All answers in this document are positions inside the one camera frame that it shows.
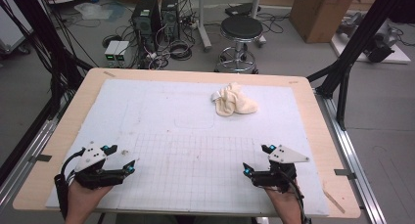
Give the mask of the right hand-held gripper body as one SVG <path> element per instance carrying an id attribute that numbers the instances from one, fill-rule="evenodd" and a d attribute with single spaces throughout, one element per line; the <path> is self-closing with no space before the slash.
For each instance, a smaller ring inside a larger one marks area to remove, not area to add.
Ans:
<path id="1" fill-rule="evenodd" d="M 288 191 L 297 178 L 296 162 L 309 162 L 309 157 L 286 146 L 275 146 L 275 151 L 268 155 L 268 171 L 256 171 L 253 184 L 257 187 L 277 187 L 282 193 Z"/>

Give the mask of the cream printed cloth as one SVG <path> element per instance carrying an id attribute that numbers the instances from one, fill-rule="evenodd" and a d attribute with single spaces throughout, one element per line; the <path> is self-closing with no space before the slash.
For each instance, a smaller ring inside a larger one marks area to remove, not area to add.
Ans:
<path id="1" fill-rule="evenodd" d="M 230 116 L 233 113 L 250 114 L 258 110 L 258 104 L 242 92 L 242 86 L 236 82 L 215 91 L 210 96 L 215 104 L 215 111 L 220 116 Z"/>

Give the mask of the person's right hand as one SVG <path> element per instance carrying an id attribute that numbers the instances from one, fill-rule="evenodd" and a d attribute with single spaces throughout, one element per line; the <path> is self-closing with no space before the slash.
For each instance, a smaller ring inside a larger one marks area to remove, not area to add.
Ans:
<path id="1" fill-rule="evenodd" d="M 283 224 L 302 223 L 298 198 L 292 189 L 281 193 L 276 188 L 268 187 L 264 191 L 269 196 Z"/>

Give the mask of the person's left hand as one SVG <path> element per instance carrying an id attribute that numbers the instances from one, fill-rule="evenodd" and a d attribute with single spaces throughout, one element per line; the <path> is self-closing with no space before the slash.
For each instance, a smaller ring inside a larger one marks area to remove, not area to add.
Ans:
<path id="1" fill-rule="evenodd" d="M 84 224 L 89 215 L 95 210 L 101 199 L 113 187 L 103 187 L 90 190 L 82 187 L 76 181 L 69 185 L 68 214 L 65 224 Z"/>

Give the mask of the grey metal table clip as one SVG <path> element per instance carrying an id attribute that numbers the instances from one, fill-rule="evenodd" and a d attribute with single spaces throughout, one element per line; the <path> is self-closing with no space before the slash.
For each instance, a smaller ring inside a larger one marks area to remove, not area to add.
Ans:
<path id="1" fill-rule="evenodd" d="M 348 180 L 353 180 L 356 178 L 355 173 L 351 172 L 348 169 L 335 169 L 334 172 L 337 176 L 345 176 Z"/>
<path id="2" fill-rule="evenodd" d="M 37 161 L 48 162 L 50 161 L 51 158 L 52 156 L 49 156 L 49 155 L 38 155 L 38 156 L 31 156 L 28 161 L 32 163 L 36 163 Z"/>

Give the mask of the thin wooden stick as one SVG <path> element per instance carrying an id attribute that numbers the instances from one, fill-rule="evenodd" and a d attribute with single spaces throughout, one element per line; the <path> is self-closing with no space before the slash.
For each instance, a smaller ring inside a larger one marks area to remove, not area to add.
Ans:
<path id="1" fill-rule="evenodd" d="M 323 189 L 323 193 L 341 213 L 346 213 L 345 209 L 325 189 Z"/>

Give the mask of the large black computer tower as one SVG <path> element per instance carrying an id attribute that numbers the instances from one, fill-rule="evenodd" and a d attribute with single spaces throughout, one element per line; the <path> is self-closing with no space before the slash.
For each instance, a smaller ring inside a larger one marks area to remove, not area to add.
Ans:
<path id="1" fill-rule="evenodd" d="M 156 52 L 159 49 L 158 32 L 161 29 L 159 1 L 138 0 L 131 19 L 138 42 Z"/>

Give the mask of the clear plastic bag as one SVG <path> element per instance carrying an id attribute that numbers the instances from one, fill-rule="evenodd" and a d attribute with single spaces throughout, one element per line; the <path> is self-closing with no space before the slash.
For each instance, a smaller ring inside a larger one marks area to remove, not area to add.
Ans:
<path id="1" fill-rule="evenodd" d="M 106 10 L 101 5 L 92 3 L 82 3 L 74 7 L 84 20 L 107 20 L 113 13 L 112 10 Z"/>

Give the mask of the flat black box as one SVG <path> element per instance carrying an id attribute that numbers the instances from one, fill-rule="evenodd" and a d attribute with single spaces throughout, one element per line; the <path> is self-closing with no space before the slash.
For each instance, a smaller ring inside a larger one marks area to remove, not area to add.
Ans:
<path id="1" fill-rule="evenodd" d="M 253 4 L 244 3 L 237 6 L 229 6 L 225 9 L 228 16 L 250 16 L 252 14 Z"/>

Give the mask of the large cardboard box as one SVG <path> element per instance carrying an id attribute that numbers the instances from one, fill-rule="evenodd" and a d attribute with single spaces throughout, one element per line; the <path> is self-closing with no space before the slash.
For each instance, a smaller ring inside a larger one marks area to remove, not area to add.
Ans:
<path id="1" fill-rule="evenodd" d="M 330 42 L 353 0 L 295 0 L 290 22 L 305 43 Z"/>

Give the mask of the grey metal stand leg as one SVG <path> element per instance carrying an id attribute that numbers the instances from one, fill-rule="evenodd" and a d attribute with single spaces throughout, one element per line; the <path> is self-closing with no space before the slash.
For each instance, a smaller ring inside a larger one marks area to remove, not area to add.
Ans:
<path id="1" fill-rule="evenodd" d="M 208 37 L 208 33 L 205 28 L 205 11 L 204 11 L 205 0 L 199 0 L 198 4 L 199 4 L 199 7 L 198 7 L 199 18 L 197 20 L 197 29 L 198 29 L 198 32 L 200 34 L 200 37 L 203 43 L 204 51 L 208 52 L 211 50 L 211 43 L 210 43 L 210 39 Z"/>

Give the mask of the slim black computer tower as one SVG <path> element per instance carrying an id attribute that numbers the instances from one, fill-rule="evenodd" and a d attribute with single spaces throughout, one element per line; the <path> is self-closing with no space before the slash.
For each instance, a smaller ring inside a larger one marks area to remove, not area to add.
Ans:
<path id="1" fill-rule="evenodd" d="M 161 1 L 161 18 L 164 40 L 173 41 L 179 38 L 178 0 Z"/>

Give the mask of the grey black robot device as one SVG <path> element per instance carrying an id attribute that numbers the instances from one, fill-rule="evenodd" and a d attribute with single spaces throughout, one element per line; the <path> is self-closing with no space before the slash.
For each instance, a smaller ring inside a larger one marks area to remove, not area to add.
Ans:
<path id="1" fill-rule="evenodd" d="M 360 12 L 356 12 L 352 16 L 344 16 L 336 30 L 336 34 L 345 34 L 350 39 L 357 31 L 364 17 L 365 14 Z M 392 53 L 392 46 L 396 45 L 398 41 L 398 29 L 392 27 L 390 22 L 389 19 L 383 22 L 362 52 L 370 60 L 370 63 L 381 63 L 382 60 Z"/>

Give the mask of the white floor board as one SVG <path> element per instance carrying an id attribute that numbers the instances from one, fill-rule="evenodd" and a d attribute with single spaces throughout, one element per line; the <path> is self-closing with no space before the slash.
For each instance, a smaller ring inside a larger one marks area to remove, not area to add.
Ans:
<path id="1" fill-rule="evenodd" d="M 345 34 L 335 34 L 331 40 L 331 46 L 334 49 L 337 56 L 339 56 L 345 49 L 349 38 Z M 364 53 L 361 53 L 357 59 L 358 62 L 370 63 L 370 60 Z M 400 50 L 397 45 L 392 46 L 392 53 L 389 54 L 384 60 L 383 64 L 409 64 L 411 60 Z"/>

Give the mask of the black metal frame post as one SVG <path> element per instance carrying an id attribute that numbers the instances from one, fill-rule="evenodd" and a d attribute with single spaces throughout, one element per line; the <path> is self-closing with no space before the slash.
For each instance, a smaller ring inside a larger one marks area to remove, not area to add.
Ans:
<path id="1" fill-rule="evenodd" d="M 35 49 L 40 62 L 51 74 L 51 99 L 48 107 L 49 117 L 53 117 L 61 110 L 61 99 L 64 95 L 74 95 L 80 87 L 84 79 L 80 70 L 90 70 L 92 66 L 67 49 L 38 0 L 13 1 L 34 34 L 29 33 L 5 0 L 0 0 L 0 7 Z"/>
<path id="2" fill-rule="evenodd" d="M 340 88 L 336 122 L 343 131 L 346 130 L 346 98 L 351 68 L 360 54 L 369 45 L 370 39 L 375 36 L 375 33 L 379 30 L 382 23 L 386 21 L 392 10 L 401 1 L 402 0 L 375 0 L 361 25 L 347 42 L 346 47 L 341 52 L 340 56 L 331 65 L 316 71 L 307 77 L 309 82 L 313 82 L 325 76 L 323 83 L 316 88 L 317 94 L 325 99 L 332 99 L 334 91 L 337 88 Z"/>

